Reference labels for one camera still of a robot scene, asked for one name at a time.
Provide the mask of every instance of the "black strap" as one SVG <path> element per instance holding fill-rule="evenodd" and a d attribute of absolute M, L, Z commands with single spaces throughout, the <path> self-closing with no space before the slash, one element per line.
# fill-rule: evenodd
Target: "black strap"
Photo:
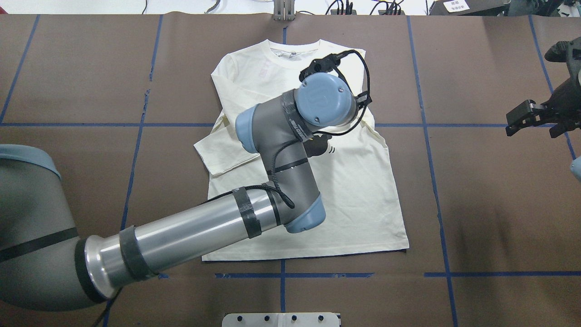
<path fill-rule="evenodd" d="M 246 232 L 248 233 L 248 238 L 256 237 L 262 234 L 262 229 L 260 227 L 260 220 L 256 218 L 254 213 L 254 208 L 248 197 L 248 193 L 244 187 L 232 190 L 232 195 L 238 204 L 238 211 L 244 221 L 244 226 L 246 227 Z"/>
<path fill-rule="evenodd" d="M 274 211 L 274 219 L 277 220 L 277 226 L 281 224 L 281 216 L 278 213 L 277 203 L 274 201 L 274 197 L 272 196 L 272 191 L 267 190 L 266 194 L 268 195 L 268 199 L 270 200 L 270 205 L 272 205 L 272 210 Z"/>
<path fill-rule="evenodd" d="M 283 170 L 287 170 L 287 169 L 290 169 L 290 168 L 294 168 L 294 167 L 300 166 L 302 164 L 305 164 L 307 162 L 309 162 L 309 160 L 307 158 L 303 158 L 301 160 L 293 161 L 293 162 L 288 163 L 286 165 L 282 165 L 282 166 L 276 167 L 274 169 L 274 173 L 279 173 L 279 172 L 282 172 Z M 266 174 L 269 175 L 269 176 L 272 175 L 272 170 L 267 170 L 266 171 Z"/>
<path fill-rule="evenodd" d="M 294 90 L 284 92 L 281 96 L 282 111 L 285 113 L 286 122 L 301 142 L 313 138 L 313 133 L 305 124 L 303 118 L 296 109 Z"/>
<path fill-rule="evenodd" d="M 0 263 L 6 260 L 14 259 L 21 255 L 25 255 L 27 253 L 34 252 L 36 250 L 40 250 L 53 244 L 72 239 L 73 237 L 77 236 L 77 229 L 73 227 L 61 230 L 60 232 L 52 233 L 50 235 L 42 236 L 34 240 L 20 243 L 13 247 L 5 248 L 4 250 L 0 251 Z"/>
<path fill-rule="evenodd" d="M 77 271 L 78 282 L 81 284 L 83 291 L 91 301 L 101 303 L 107 300 L 102 296 L 89 277 L 89 270 L 87 270 L 87 262 L 85 261 L 85 243 L 87 239 L 82 239 L 77 242 L 74 249 L 74 266 Z"/>
<path fill-rule="evenodd" d="M 135 226 L 129 226 L 119 232 L 119 247 L 123 262 L 125 262 L 125 266 L 133 279 L 146 280 L 158 275 L 158 273 L 149 269 L 147 262 L 141 255 L 141 250 L 135 237 Z"/>

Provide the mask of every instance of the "white label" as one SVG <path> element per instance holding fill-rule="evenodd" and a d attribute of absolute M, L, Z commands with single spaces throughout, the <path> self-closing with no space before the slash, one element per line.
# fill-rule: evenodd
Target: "white label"
<path fill-rule="evenodd" d="M 444 2 L 444 7 L 448 12 L 461 12 L 470 9 L 466 0 L 453 0 Z"/>

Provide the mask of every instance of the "blue cap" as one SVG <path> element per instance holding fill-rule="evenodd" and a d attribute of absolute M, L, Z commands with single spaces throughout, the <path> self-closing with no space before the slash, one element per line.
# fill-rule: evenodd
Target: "blue cap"
<path fill-rule="evenodd" d="M 244 150 L 250 153 L 258 153 L 254 146 L 254 139 L 252 139 L 252 118 L 254 117 L 254 110 L 258 105 L 245 110 L 238 117 L 236 117 L 236 136 L 242 142 Z"/>
<path fill-rule="evenodd" d="M 47 168 L 60 178 L 51 156 L 39 148 L 17 144 L 0 144 L 0 159 L 18 160 Z"/>
<path fill-rule="evenodd" d="M 575 177 L 581 182 L 581 157 L 573 160 L 573 163 L 571 164 L 571 172 L 573 172 L 573 175 L 575 175 Z"/>
<path fill-rule="evenodd" d="M 353 96 L 347 84 L 327 73 L 314 73 L 304 79 L 296 97 L 300 115 L 319 127 L 337 126 L 354 114 Z"/>
<path fill-rule="evenodd" d="M 321 195 L 311 204 L 311 206 L 300 216 L 295 218 L 295 220 L 287 223 L 285 225 L 286 231 L 289 233 L 300 233 L 305 230 L 317 227 L 323 221 L 325 221 L 325 207 L 323 206 L 323 201 Z"/>

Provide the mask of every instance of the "white mounting bracket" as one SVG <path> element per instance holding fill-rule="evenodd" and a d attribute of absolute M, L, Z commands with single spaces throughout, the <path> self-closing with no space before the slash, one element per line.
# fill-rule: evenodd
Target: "white mounting bracket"
<path fill-rule="evenodd" d="M 295 20 L 295 0 L 274 0 L 274 20 Z"/>
<path fill-rule="evenodd" d="M 332 312 L 227 314 L 222 327 L 340 327 L 341 315 Z"/>

